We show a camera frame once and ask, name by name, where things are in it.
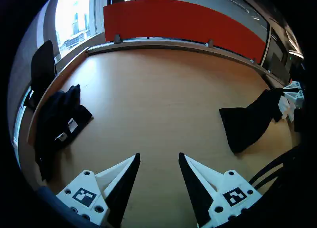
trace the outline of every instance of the ceiling light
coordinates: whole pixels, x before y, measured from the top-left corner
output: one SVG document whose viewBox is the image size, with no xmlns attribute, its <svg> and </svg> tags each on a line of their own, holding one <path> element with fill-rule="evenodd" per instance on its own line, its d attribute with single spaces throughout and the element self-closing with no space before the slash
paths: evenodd
<svg viewBox="0 0 317 228">
<path fill-rule="evenodd" d="M 290 50 L 289 53 L 304 59 L 304 56 L 302 54 L 300 54 L 294 50 Z"/>
</svg>

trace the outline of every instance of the black garment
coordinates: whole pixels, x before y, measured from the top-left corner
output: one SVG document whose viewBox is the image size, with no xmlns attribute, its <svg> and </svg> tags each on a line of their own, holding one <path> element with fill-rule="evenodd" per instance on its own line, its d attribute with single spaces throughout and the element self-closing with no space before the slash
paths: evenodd
<svg viewBox="0 0 317 228">
<path fill-rule="evenodd" d="M 241 152 L 256 142 L 268 128 L 272 118 L 281 119 L 279 100 L 282 88 L 265 89 L 259 98 L 247 108 L 219 109 L 230 149 Z"/>
<path fill-rule="evenodd" d="M 71 86 L 67 92 L 54 93 L 39 112 L 34 147 L 35 161 L 40 167 L 42 180 L 49 181 L 52 178 L 55 153 L 69 145 L 92 117 L 79 101 L 80 85 L 78 84 Z M 72 133 L 68 127 L 71 118 L 78 125 Z M 67 138 L 64 141 L 56 139 L 63 132 L 66 133 Z"/>
</svg>

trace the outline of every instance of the skyscraper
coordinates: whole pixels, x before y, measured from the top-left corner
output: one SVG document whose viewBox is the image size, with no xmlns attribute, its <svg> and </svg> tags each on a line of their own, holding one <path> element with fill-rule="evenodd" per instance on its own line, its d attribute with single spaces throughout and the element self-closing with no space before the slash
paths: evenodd
<svg viewBox="0 0 317 228">
<path fill-rule="evenodd" d="M 77 34 L 79 32 L 79 29 L 78 29 L 78 21 L 75 20 L 73 22 L 73 34 Z"/>
<path fill-rule="evenodd" d="M 89 29 L 89 20 L 88 20 L 88 16 L 87 14 L 85 13 L 85 29 L 88 30 Z"/>
<path fill-rule="evenodd" d="M 59 38 L 59 34 L 56 31 L 56 39 L 57 39 L 57 44 L 59 45 L 61 43 L 61 39 Z"/>
</svg>

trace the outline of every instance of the black jacket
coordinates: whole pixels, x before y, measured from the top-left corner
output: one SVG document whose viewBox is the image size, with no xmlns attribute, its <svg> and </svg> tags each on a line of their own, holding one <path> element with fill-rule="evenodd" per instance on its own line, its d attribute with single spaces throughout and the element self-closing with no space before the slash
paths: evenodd
<svg viewBox="0 0 317 228">
<path fill-rule="evenodd" d="M 69 145 L 90 121 L 92 114 L 80 102 L 80 85 L 71 86 L 67 92 L 54 93 L 42 106 L 36 128 L 35 161 L 40 167 L 42 180 L 49 182 L 53 176 L 55 153 Z M 74 119 L 78 125 L 73 132 L 68 122 Z M 66 133 L 64 141 L 56 139 Z"/>
</svg>

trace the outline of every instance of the red panel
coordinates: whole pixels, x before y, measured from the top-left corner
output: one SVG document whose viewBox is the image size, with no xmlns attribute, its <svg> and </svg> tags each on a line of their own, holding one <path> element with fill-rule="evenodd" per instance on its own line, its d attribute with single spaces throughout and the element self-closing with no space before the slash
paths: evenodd
<svg viewBox="0 0 317 228">
<path fill-rule="evenodd" d="M 197 4 L 135 0 L 103 8 L 106 40 L 162 36 L 208 42 L 260 62 L 265 42 L 241 23 Z"/>
</svg>

